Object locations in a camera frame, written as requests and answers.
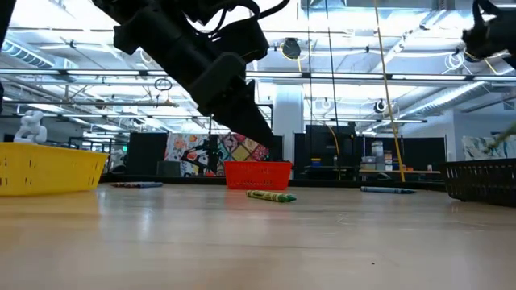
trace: plastic basket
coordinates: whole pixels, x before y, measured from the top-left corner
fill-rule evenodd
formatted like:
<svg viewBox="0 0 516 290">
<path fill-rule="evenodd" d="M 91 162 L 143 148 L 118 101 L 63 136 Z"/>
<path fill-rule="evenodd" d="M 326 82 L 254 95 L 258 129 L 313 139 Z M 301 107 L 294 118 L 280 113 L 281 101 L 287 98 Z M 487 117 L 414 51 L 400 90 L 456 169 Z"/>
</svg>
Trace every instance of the plastic basket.
<svg viewBox="0 0 516 290">
<path fill-rule="evenodd" d="M 291 169 L 290 162 L 224 162 L 230 189 L 286 189 Z"/>
<path fill-rule="evenodd" d="M 107 154 L 22 143 L 0 143 L 0 196 L 95 189 Z"/>
<path fill-rule="evenodd" d="M 516 159 L 448 162 L 441 172 L 451 198 L 516 207 Z"/>
</svg>

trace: white wall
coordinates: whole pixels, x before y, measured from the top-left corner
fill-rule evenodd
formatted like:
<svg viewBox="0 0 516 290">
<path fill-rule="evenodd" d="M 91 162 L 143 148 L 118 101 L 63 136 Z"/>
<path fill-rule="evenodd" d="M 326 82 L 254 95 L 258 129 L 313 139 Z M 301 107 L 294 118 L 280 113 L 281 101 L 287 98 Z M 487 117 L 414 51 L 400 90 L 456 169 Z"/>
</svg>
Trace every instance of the white wall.
<svg viewBox="0 0 516 290">
<path fill-rule="evenodd" d="M 4 134 L 14 135 L 19 129 L 19 118 L 0 118 L 0 142 Z M 81 137 L 83 130 L 71 122 L 58 122 L 53 118 L 44 118 L 43 125 L 47 127 L 48 141 L 67 143 L 69 137 Z"/>
<path fill-rule="evenodd" d="M 442 116 L 427 117 L 426 119 L 428 123 L 402 126 L 400 135 L 404 138 L 446 136 L 448 161 L 465 160 L 462 144 L 464 136 L 489 137 L 492 132 L 504 131 L 512 122 L 516 121 L 516 118 L 503 114 L 461 113 L 454 110 L 448 110 Z"/>
<path fill-rule="evenodd" d="M 405 124 L 400 128 L 403 138 L 445 138 L 448 161 L 456 161 L 454 112 L 445 111 L 441 116 L 427 117 L 426 123 Z"/>
</svg>

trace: poster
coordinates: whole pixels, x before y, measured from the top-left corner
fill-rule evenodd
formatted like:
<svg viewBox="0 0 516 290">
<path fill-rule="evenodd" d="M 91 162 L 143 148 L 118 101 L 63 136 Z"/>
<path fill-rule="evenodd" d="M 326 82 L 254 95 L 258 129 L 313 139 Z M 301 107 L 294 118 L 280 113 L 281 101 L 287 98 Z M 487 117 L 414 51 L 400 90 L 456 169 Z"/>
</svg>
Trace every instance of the poster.
<svg viewBox="0 0 516 290">
<path fill-rule="evenodd" d="M 263 161 L 268 155 L 268 149 L 255 141 L 239 135 L 217 135 L 218 163 L 216 172 L 207 168 L 208 153 L 203 144 L 207 145 L 208 134 L 169 134 L 165 160 L 181 163 L 182 176 L 224 176 L 224 161 Z"/>
<path fill-rule="evenodd" d="M 485 151 L 487 146 L 494 143 L 495 137 L 462 138 L 466 161 L 516 158 L 516 138 L 510 137 L 496 149 Z"/>
</svg>

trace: black basket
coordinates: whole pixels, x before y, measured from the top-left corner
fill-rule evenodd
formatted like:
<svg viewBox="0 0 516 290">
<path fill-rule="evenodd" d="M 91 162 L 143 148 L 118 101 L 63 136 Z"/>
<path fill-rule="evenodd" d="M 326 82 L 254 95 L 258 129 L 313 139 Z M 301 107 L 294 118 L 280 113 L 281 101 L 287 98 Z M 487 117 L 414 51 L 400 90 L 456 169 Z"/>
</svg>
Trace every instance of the black basket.
<svg viewBox="0 0 516 290">
<path fill-rule="evenodd" d="M 441 172 L 451 198 L 516 207 L 516 159 L 448 162 Z"/>
</svg>

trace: red basket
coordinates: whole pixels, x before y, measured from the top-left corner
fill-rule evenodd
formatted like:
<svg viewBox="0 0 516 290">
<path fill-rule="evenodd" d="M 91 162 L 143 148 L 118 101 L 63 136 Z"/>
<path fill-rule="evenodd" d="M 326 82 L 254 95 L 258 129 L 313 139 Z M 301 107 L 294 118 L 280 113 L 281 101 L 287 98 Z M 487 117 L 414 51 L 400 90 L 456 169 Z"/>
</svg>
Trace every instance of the red basket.
<svg viewBox="0 0 516 290">
<path fill-rule="evenodd" d="M 230 189 L 286 189 L 291 169 L 290 162 L 224 162 Z"/>
</svg>

